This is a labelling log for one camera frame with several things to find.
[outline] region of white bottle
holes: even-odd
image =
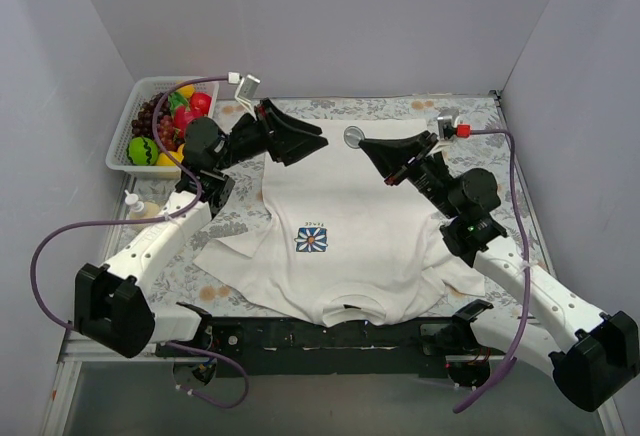
[[[127,190],[125,190],[125,194],[127,196],[124,198],[124,203],[129,206],[129,219],[149,219],[155,218],[160,214],[160,206],[156,203],[152,203],[151,201],[144,202],[140,200],[140,197],[137,194],[130,193]],[[149,226],[149,224],[131,225],[131,227],[136,231],[142,231],[147,226]]]

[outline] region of toy watermelon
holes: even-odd
[[[129,143],[127,157],[137,166],[151,166],[158,160],[158,146],[149,138],[133,138]]]

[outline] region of white backdrop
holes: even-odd
[[[122,176],[104,157],[133,80],[89,0],[0,0],[0,19],[0,433],[33,436],[63,331],[31,295],[29,261],[55,228],[112,216]],[[67,233],[42,254],[43,297],[61,318],[104,235]]]
[[[134,79],[230,69],[270,96],[501,89],[549,0],[92,0]]]
[[[640,321],[640,0],[551,0],[504,92],[558,277]],[[640,378],[615,400],[640,434]]]

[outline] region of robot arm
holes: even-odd
[[[250,90],[255,78],[246,77]],[[240,83],[242,102],[249,100]],[[322,130],[294,119],[265,99],[255,117],[245,114],[229,134],[208,118],[192,122],[186,133],[183,165],[196,175],[203,191],[189,211],[144,229],[127,247],[100,267],[85,264],[76,275],[74,328],[85,336],[131,358],[148,343],[206,339],[203,320],[209,315],[191,305],[150,308],[153,283],[169,261],[227,202],[233,180],[222,173],[255,155],[268,152],[274,161],[293,164],[326,146]],[[195,197],[196,184],[186,174],[163,208],[166,215],[186,207]]]
[[[456,133],[451,121],[440,120],[439,129],[445,139]],[[451,253],[522,303],[525,262],[515,241],[490,215],[500,205],[495,177],[480,168],[453,177],[442,155],[435,152],[439,144],[435,134],[424,131],[401,140],[367,139],[360,134],[357,147],[387,185],[408,179],[451,218],[440,228]],[[430,337],[431,343],[450,349],[488,346],[506,352],[517,323],[492,315],[487,311],[492,308],[481,300],[467,305],[452,317],[449,327]],[[527,325],[515,356],[551,375],[578,407],[595,411],[640,372],[635,321],[622,311],[608,315],[538,266],[531,268],[529,310],[544,329]]]

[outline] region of plastic basket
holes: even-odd
[[[140,111],[142,105],[156,94],[167,91],[182,81],[198,77],[199,76],[160,76],[143,78],[138,81],[133,87],[133,90],[131,90],[127,104],[124,107],[124,111],[122,111],[122,116],[120,116],[118,127],[109,145],[106,158],[107,166],[116,171],[125,171],[137,178],[178,179],[180,177],[180,169],[176,167],[136,166],[129,161],[127,158],[127,148],[133,138],[131,134],[131,121],[138,116],[138,111]],[[196,84],[198,91],[211,96],[211,108],[207,115],[209,118],[213,116],[219,87],[220,85],[217,82]]]

